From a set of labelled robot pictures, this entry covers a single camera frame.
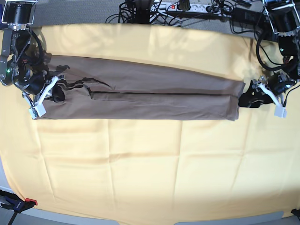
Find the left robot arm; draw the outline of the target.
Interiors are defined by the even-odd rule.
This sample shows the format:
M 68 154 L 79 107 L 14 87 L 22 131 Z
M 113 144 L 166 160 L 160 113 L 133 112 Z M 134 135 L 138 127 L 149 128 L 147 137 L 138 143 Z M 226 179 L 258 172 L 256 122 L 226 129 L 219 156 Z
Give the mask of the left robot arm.
M 248 90 L 239 98 L 239 107 L 259 108 L 261 105 L 287 105 L 289 94 L 300 86 L 300 16 L 293 0 L 264 0 L 262 12 L 237 8 L 236 22 L 253 25 L 256 38 L 255 53 L 259 64 L 273 74 L 252 80 Z M 262 41 L 276 41 L 282 63 L 273 67 L 263 62 Z

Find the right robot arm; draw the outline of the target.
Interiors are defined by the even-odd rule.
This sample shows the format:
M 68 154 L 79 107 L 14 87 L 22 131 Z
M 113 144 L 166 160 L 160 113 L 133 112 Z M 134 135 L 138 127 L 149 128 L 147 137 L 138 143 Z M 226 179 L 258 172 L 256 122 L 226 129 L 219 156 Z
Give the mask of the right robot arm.
M 54 76 L 38 66 L 44 52 L 37 34 L 30 28 L 34 22 L 36 0 L 7 0 L 0 7 L 0 29 L 3 31 L 0 52 L 0 82 L 13 85 L 28 99 L 31 106 L 45 98 L 54 102 L 65 99 Z

